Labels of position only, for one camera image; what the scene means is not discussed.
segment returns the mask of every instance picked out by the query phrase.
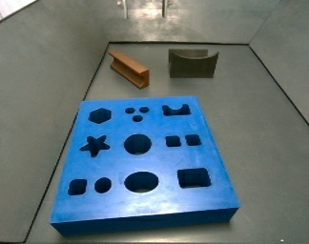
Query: shape-shaped hole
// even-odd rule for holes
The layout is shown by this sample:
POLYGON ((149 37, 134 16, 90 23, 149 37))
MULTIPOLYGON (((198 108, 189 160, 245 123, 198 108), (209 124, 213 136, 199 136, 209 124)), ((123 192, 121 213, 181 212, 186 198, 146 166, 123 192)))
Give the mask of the shape-shaped hole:
POLYGON ((166 136, 166 145, 167 147, 179 147, 181 138, 177 135, 166 136))
POLYGON ((90 112, 89 120, 97 124, 101 124, 111 119, 111 111, 102 108, 90 112))
POLYGON ((149 107, 142 107, 142 108, 139 108, 139 111, 141 111, 142 113, 146 113, 146 112, 150 111, 150 108, 149 108, 149 107))
POLYGON ((162 110, 165 116, 190 115, 190 107, 187 104, 182 104, 178 110, 173 110, 167 105, 163 105, 162 110))
POLYGON ((198 134, 189 134, 185 136, 185 139, 186 139, 186 143, 189 146, 199 146, 202 145, 202 142, 201 142, 201 137, 198 134))
POLYGON ((133 116, 133 121, 134 122, 141 122, 143 120, 143 117, 141 115, 133 116))
POLYGON ((179 184, 182 188, 209 187, 211 178, 207 169, 187 169, 178 171, 179 184))
POLYGON ((95 183, 95 190, 98 193, 107 193, 111 188, 111 180, 109 178, 101 178, 95 183))
POLYGON ((134 113, 135 112, 135 109, 134 108, 127 108, 126 109, 126 113, 134 113))
POLYGON ((151 145, 151 139, 145 134, 131 135, 125 142, 126 151, 134 155, 146 153, 150 150, 151 145))
POLYGON ((134 193, 147 193, 158 186, 158 177, 154 173, 138 172, 126 178, 126 188, 134 193))
POLYGON ((91 157, 97 157, 101 150, 109 150, 110 146, 105 143, 106 135, 101 136, 99 138, 94 138, 93 136, 87 137, 89 144, 83 146, 79 150, 81 151, 90 151, 91 157))
POLYGON ((79 195, 86 193, 87 180, 86 179, 74 179, 70 182, 69 195, 79 195))

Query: gray arch piece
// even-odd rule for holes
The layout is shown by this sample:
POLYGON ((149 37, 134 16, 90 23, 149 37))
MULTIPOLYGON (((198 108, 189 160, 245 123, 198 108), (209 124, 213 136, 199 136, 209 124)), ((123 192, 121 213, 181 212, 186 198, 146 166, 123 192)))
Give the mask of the gray arch piece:
POLYGON ((219 52, 209 50, 169 50, 171 78, 213 78, 219 52))

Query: large circular hole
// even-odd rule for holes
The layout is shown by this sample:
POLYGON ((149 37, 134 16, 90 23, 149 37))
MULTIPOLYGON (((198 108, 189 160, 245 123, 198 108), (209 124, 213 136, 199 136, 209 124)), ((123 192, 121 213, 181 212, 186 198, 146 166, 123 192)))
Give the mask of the large circular hole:
POLYGON ((150 150, 150 147, 151 139, 145 134, 131 135, 125 142, 126 151, 134 155, 146 153, 150 150))
POLYGON ((154 173, 138 172, 126 178, 126 188, 134 193, 147 193, 158 186, 158 177, 154 173))

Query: small circular hole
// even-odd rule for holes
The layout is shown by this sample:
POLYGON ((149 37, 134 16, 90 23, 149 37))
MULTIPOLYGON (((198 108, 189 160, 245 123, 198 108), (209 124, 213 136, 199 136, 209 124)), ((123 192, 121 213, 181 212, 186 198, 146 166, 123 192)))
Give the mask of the small circular hole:
POLYGON ((143 113, 146 113, 146 112, 150 111, 150 108, 149 108, 149 107, 142 107, 142 108, 139 109, 139 111, 143 112, 143 113))
POLYGON ((133 116, 133 121, 134 122, 141 122, 143 120, 143 117, 141 115, 133 116))
POLYGON ((134 113, 135 112, 135 109, 134 108, 127 108, 126 109, 126 113, 134 113))
POLYGON ((95 183, 95 190, 98 193, 107 193, 111 188, 111 181, 109 178, 101 178, 95 183))

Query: blue foam block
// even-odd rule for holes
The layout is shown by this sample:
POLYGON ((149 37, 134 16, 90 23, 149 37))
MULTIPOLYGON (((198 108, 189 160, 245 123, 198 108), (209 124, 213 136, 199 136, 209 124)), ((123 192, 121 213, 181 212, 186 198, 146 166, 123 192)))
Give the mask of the blue foam block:
POLYGON ((238 208, 197 97, 82 102, 50 217, 62 235, 223 222, 238 208))

